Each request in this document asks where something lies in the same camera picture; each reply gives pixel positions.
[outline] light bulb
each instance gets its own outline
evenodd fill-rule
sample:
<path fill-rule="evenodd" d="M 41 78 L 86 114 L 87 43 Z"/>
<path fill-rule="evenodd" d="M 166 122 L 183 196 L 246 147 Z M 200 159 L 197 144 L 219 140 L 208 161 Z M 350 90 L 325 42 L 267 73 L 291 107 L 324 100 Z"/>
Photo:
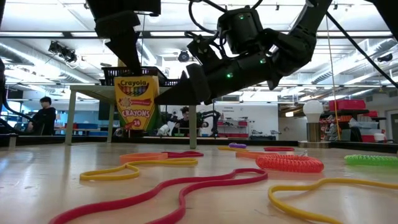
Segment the light bulb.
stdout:
<path fill-rule="evenodd" d="M 304 104 L 303 111 L 308 123 L 319 123 L 319 117 L 323 113 L 323 106 L 318 100 L 310 100 Z"/>

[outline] orange coiled cord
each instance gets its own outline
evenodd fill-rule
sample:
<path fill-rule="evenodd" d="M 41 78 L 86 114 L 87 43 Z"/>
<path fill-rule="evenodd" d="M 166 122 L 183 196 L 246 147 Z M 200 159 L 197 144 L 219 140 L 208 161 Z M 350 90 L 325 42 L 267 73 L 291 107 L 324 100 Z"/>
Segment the orange coiled cord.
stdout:
<path fill-rule="evenodd" d="M 275 169 L 287 172 L 322 172 L 323 163 L 313 157 L 295 155 L 265 155 L 256 159 L 263 169 Z"/>

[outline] yellow rubber tube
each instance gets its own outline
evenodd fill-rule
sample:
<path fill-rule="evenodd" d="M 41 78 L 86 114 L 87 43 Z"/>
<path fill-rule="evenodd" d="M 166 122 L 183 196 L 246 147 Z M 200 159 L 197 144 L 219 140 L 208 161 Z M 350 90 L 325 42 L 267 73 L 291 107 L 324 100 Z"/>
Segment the yellow rubber tube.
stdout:
<path fill-rule="evenodd" d="M 198 164 L 198 160 L 193 159 L 193 158 L 178 158 L 178 159 L 167 159 L 167 160 L 162 160 L 162 161 L 128 162 L 121 166 L 111 168 L 111 169 L 93 170 L 93 171 L 81 173 L 80 180 L 126 180 L 126 179 L 136 178 L 139 176 L 139 169 L 138 169 L 138 167 L 136 167 L 136 165 L 142 165 L 142 164 L 184 166 L 184 165 Z M 121 171 L 124 169 L 131 169 L 134 172 L 132 174 L 101 175 L 101 174 L 110 174 L 110 173 Z"/>
<path fill-rule="evenodd" d="M 223 146 L 223 147 L 217 147 L 219 150 L 228 150 L 228 151 L 236 151 L 236 152 L 247 152 L 247 149 L 241 149 L 241 148 L 234 148 L 234 147 L 228 147 L 228 146 Z"/>
<path fill-rule="evenodd" d="M 387 189 L 398 189 L 398 184 L 387 184 L 382 182 L 375 182 L 375 181 L 368 181 L 368 180 L 361 180 L 361 179 L 347 179 L 347 178 L 325 178 L 321 179 L 318 182 L 311 184 L 311 185 L 301 185 L 301 186 L 294 186 L 294 185 L 275 185 L 268 189 L 268 198 L 271 201 L 273 206 L 281 209 L 285 213 L 301 218 L 304 220 L 311 220 L 316 222 L 324 222 L 324 223 L 332 223 L 332 224 L 341 224 L 342 222 L 336 220 L 334 218 L 330 218 L 324 215 L 319 215 L 312 212 L 307 212 L 305 210 L 301 210 L 295 208 L 293 206 L 287 205 L 286 203 L 277 199 L 274 195 L 275 192 L 278 191 L 291 191 L 291 190 L 315 190 L 322 186 L 323 184 L 359 184 L 359 185 L 368 185 L 373 187 L 382 187 Z"/>

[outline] lamp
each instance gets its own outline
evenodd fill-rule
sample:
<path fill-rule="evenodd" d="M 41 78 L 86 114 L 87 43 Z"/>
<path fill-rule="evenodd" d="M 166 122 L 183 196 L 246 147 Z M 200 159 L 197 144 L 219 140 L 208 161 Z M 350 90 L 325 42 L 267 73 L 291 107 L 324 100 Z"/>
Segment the lamp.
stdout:
<path fill-rule="evenodd" d="M 319 118 L 323 113 L 323 106 L 317 100 L 310 100 L 305 103 L 303 112 L 307 117 L 307 141 L 320 142 Z"/>

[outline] table leg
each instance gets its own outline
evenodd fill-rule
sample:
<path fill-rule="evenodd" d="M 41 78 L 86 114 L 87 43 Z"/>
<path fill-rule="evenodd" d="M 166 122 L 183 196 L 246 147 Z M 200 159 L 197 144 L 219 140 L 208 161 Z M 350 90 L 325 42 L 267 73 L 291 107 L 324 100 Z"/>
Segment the table leg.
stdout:
<path fill-rule="evenodd" d="M 112 142 L 113 135 L 113 116 L 114 116 L 114 104 L 111 103 L 109 106 L 109 124 L 108 124 L 108 137 L 106 138 L 106 142 Z"/>
<path fill-rule="evenodd" d="M 73 120 L 75 119 L 75 105 L 76 105 L 76 91 L 71 90 L 70 99 L 69 99 L 67 133 L 65 135 L 65 144 L 69 146 L 72 145 Z"/>
<path fill-rule="evenodd" d="M 189 106 L 189 146 L 197 148 L 197 106 Z"/>

